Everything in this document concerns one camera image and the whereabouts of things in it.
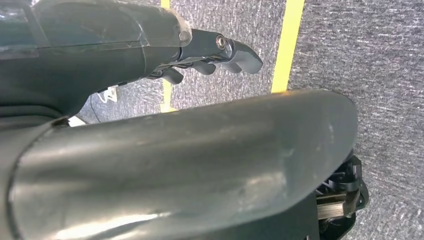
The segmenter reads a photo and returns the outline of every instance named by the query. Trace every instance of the shiny plastic surface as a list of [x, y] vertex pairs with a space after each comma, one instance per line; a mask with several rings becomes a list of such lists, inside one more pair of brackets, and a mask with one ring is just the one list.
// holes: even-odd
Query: shiny plastic surface
[[16, 225], [11, 219], [9, 190], [22, 152], [38, 137], [51, 129], [51, 124], [32, 128], [0, 130], [0, 239], [16, 240]]
[[348, 98], [307, 90], [52, 129], [20, 160], [12, 217], [25, 240], [171, 240], [247, 223], [312, 193], [357, 121]]
[[139, 0], [0, 0], [0, 60], [63, 52], [184, 47], [191, 29], [173, 10]]

